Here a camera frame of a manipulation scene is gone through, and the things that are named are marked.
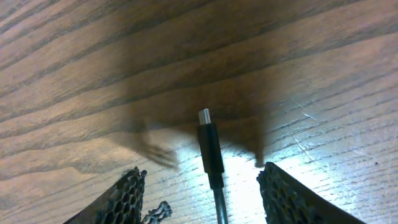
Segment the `brown wood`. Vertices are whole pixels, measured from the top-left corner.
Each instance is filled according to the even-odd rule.
[[[134,166],[144,211],[216,223],[203,108],[231,223],[264,220],[256,159],[395,223],[397,95],[396,0],[3,0],[0,223],[64,222]]]

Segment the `wooden surface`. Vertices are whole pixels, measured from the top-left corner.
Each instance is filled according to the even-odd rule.
[[[2,0],[0,223],[62,223],[134,166],[144,211],[216,223],[203,108],[231,223],[265,223],[256,158],[396,223],[397,96],[396,0]]]

